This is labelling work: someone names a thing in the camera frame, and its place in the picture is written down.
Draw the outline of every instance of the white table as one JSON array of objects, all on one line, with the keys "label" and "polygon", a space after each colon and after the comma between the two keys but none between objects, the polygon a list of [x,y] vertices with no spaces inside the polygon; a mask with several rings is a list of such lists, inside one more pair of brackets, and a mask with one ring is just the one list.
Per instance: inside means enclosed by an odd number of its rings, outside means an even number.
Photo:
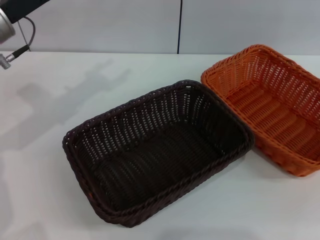
[{"label": "white table", "polygon": [[[0,71],[0,239],[319,240],[320,172],[293,177],[258,151],[143,224],[105,223],[62,149],[100,113],[201,73],[226,55],[27,52]],[[320,76],[320,56],[289,56]]]}]

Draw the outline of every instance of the orange wicker basket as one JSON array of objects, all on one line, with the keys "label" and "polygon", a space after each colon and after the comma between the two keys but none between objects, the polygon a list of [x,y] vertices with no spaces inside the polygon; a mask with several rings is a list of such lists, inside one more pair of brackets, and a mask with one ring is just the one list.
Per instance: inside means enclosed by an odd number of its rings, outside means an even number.
[{"label": "orange wicker basket", "polygon": [[264,45],[252,45],[206,70],[216,92],[256,135],[256,146],[289,173],[320,169],[320,80]]}]

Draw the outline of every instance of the white wall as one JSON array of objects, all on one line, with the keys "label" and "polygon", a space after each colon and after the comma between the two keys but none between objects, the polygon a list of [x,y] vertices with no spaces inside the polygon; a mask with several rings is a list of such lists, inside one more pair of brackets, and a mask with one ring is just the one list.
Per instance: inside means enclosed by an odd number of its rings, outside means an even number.
[{"label": "white wall", "polygon": [[319,0],[184,0],[180,53],[233,54],[266,44],[320,55]]},{"label": "white wall", "polygon": [[[31,49],[176,53],[179,9],[180,0],[51,0],[29,15],[36,24]],[[20,23],[30,39],[30,23]],[[9,40],[0,49],[16,45]]]}]

